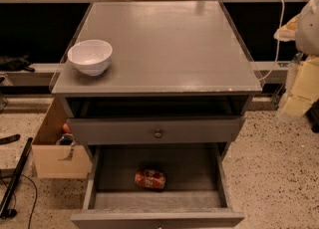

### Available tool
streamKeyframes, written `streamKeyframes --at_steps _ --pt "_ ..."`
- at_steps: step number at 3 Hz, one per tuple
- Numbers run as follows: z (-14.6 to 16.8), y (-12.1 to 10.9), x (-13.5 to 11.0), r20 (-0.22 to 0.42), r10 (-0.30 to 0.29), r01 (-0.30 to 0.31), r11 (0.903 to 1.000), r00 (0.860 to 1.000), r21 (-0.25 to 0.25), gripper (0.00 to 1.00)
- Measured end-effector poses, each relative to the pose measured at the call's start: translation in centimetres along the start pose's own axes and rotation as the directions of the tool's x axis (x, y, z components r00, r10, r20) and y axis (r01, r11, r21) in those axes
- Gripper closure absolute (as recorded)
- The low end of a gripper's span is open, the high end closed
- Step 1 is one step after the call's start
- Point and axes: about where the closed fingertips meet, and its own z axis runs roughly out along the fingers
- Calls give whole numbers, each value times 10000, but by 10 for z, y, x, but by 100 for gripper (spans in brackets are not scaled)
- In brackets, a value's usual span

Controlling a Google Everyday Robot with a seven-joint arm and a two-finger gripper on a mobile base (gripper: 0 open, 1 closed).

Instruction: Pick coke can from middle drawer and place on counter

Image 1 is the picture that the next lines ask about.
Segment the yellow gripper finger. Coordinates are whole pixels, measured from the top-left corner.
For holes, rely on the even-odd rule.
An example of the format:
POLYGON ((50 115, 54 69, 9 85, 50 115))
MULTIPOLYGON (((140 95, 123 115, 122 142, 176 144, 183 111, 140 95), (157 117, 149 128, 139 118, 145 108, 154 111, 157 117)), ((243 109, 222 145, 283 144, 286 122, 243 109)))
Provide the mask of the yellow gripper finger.
POLYGON ((319 100, 319 58, 308 57, 289 65, 285 93, 279 102, 279 120, 296 120, 304 116, 319 100))
POLYGON ((294 41, 296 37, 298 19, 299 16, 296 15, 292 19, 290 19, 285 25, 278 28, 274 34, 274 38, 282 42, 294 41))

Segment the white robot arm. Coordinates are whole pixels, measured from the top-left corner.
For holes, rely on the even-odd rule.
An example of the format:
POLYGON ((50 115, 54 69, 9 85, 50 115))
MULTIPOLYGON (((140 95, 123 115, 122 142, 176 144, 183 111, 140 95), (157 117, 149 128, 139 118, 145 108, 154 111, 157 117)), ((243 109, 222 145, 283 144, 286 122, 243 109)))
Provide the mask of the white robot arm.
POLYGON ((294 121, 304 116, 319 100, 319 0, 310 0, 301 12, 274 34, 278 41, 294 41, 297 51, 306 56, 291 63, 285 93, 279 102, 277 117, 294 121))

